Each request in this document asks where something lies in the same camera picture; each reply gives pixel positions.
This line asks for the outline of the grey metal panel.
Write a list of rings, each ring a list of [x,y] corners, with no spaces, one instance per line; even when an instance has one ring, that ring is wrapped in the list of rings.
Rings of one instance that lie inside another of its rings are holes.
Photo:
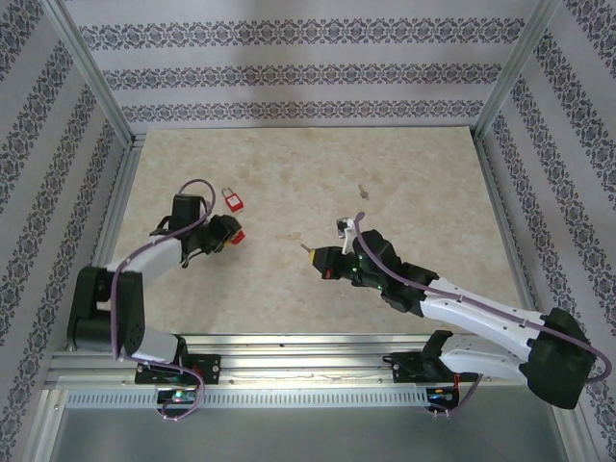
[[[147,410],[66,412],[51,462],[568,462],[553,425],[473,411],[210,410],[166,423]]]

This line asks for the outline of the aluminium corner post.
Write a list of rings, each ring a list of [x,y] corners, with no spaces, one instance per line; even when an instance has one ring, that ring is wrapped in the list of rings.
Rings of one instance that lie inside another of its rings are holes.
[[[497,82],[471,130],[473,141],[480,141],[490,130],[508,93],[526,65],[532,50],[547,29],[562,0],[537,0],[526,26],[506,59]]]
[[[73,62],[90,87],[106,118],[111,122],[124,147],[133,145],[135,134],[120,105],[117,103],[103,72],[93,58],[77,24],[64,0],[39,0],[45,14],[63,41]]]

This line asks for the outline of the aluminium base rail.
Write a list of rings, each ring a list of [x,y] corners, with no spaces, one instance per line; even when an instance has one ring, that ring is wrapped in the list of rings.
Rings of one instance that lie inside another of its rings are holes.
[[[427,335],[238,334],[188,335],[193,353],[218,354],[221,388],[342,388],[386,386],[391,367],[382,357],[420,351]],[[56,352],[43,382],[53,389],[133,387],[137,366],[106,353]]]

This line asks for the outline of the aluminium side rail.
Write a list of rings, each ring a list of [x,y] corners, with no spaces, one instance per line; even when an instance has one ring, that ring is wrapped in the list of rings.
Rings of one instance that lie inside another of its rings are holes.
[[[534,287],[525,271],[524,259],[519,253],[520,248],[515,233],[512,231],[512,222],[508,215],[506,201],[501,193],[497,175],[481,142],[474,141],[474,146],[521,304],[527,310],[541,312],[541,304],[537,303]]]
[[[90,262],[94,266],[103,266],[112,261],[145,137],[146,134],[137,134],[122,155],[112,194],[107,203],[104,221],[100,226],[96,246],[91,255]]]

